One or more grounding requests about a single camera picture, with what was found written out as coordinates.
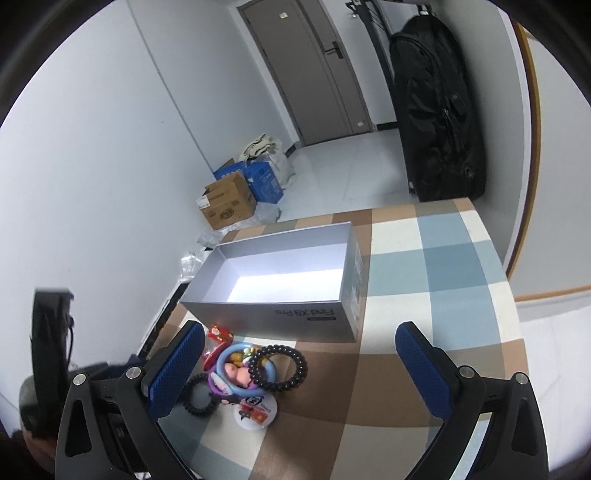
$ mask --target wooden door frame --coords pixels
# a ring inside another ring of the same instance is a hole
[[[540,176],[540,158],[541,158],[541,143],[542,143],[542,123],[541,123],[541,107],[540,107],[540,91],[538,90],[538,79],[535,72],[534,58],[531,53],[530,39],[528,32],[521,24],[515,20],[511,20],[511,25],[517,38],[519,50],[525,68],[525,77],[527,81],[527,88],[530,101],[530,115],[531,115],[531,153],[530,153],[530,174],[528,176],[527,189],[525,192],[524,208],[520,219],[515,219],[519,222],[519,230],[517,238],[510,253],[509,263],[507,264],[506,276],[511,280],[513,273],[519,261],[519,255],[525,243],[525,236],[530,220],[534,211],[535,193],[538,187],[538,178]]]
[[[236,8],[237,8],[238,12],[240,13],[240,17],[242,18],[242,21],[244,22],[244,24],[247,27],[248,32],[250,33],[252,39],[254,40],[256,47],[258,48],[259,53],[261,54],[261,57],[263,58],[263,61],[265,62],[267,70],[269,71],[269,73],[271,74],[271,78],[273,78],[273,81],[275,82],[275,86],[279,90],[279,94],[281,95],[281,100],[283,101],[283,104],[285,105],[285,108],[286,108],[287,112],[289,113],[291,121],[293,122],[295,130],[297,132],[298,138],[300,139],[300,145],[302,147],[305,147],[306,142],[304,141],[300,126],[298,125],[298,122],[296,121],[296,116],[294,115],[294,112],[291,109],[291,105],[287,101],[287,95],[285,95],[285,92],[283,91],[283,88],[281,87],[281,83],[279,82],[279,79],[275,75],[275,71],[273,70],[273,68],[269,62],[269,59],[267,58],[267,55],[265,54],[265,50],[262,48],[262,45],[260,44],[260,42],[255,34],[255,31],[253,30],[252,25],[248,21],[246,14],[245,14],[245,10],[248,7],[251,7],[261,1],[262,0],[250,0],[250,1],[238,6]],[[351,72],[351,74],[353,76],[353,81],[355,82],[355,88],[357,90],[357,94],[359,95],[359,98],[361,99],[361,104],[363,106],[363,112],[370,124],[370,131],[368,133],[376,131],[376,127],[375,127],[374,123],[372,122],[371,117],[369,116],[367,104],[365,103],[365,97],[363,96],[363,92],[361,91],[361,87],[359,86],[359,81],[357,80],[357,73],[355,72],[355,69],[353,68],[353,64],[351,63],[351,59],[349,58],[349,54],[347,53],[347,49],[345,48],[345,45],[343,44],[343,40],[340,37],[339,31],[335,27],[333,19],[329,15],[324,2],[322,0],[316,0],[316,1],[320,4],[322,11],[326,15],[326,18],[329,20],[330,26],[332,27],[333,31],[335,32],[335,36],[336,36],[337,41],[339,42],[341,52],[343,53],[344,60],[347,62],[347,66],[349,68],[349,71]],[[302,12],[307,15],[303,5],[300,2],[298,2],[297,0],[295,0],[295,2],[297,4],[297,7],[300,8],[302,10]],[[357,135],[357,134],[347,135],[347,137],[354,137],[355,135]]]

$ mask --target brown cardboard box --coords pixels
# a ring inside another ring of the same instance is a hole
[[[219,167],[218,170],[224,168],[224,167],[229,167],[230,165],[234,165],[236,162],[234,161],[234,158],[232,157],[230,160],[228,160],[226,163],[224,163],[224,165],[222,165],[221,167]]]
[[[250,218],[255,213],[256,200],[242,172],[237,171],[208,185],[197,206],[212,228],[219,230]]]

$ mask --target checkered tablecloth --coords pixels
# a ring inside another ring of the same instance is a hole
[[[231,232],[224,241],[347,221],[364,267],[358,341],[283,342],[302,351],[309,376],[277,395],[279,413],[267,429],[242,430],[233,407],[197,419],[177,406],[160,420],[180,456],[207,480],[404,479],[439,428],[394,348],[394,332],[406,320],[483,376],[527,372],[511,289],[467,199],[280,222]],[[191,315],[178,306],[171,321],[178,326],[184,317]],[[475,438],[485,429],[484,419]],[[463,460],[457,478],[470,464]]]

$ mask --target screw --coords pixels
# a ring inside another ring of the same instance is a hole
[[[133,380],[134,378],[138,378],[141,372],[142,369],[140,367],[131,367],[125,372],[125,376],[130,380]]]
[[[460,375],[464,378],[472,378],[474,376],[474,369],[472,367],[460,367]]]
[[[530,381],[530,379],[527,378],[527,375],[521,372],[515,374],[515,379],[517,380],[517,383],[520,383],[521,385],[527,385],[527,382]]]
[[[85,374],[78,374],[74,377],[74,385],[82,385],[86,381]]]

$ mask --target black bag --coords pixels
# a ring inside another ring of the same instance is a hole
[[[485,149],[462,51],[432,15],[390,42],[395,111],[409,181],[422,202],[484,193]]]

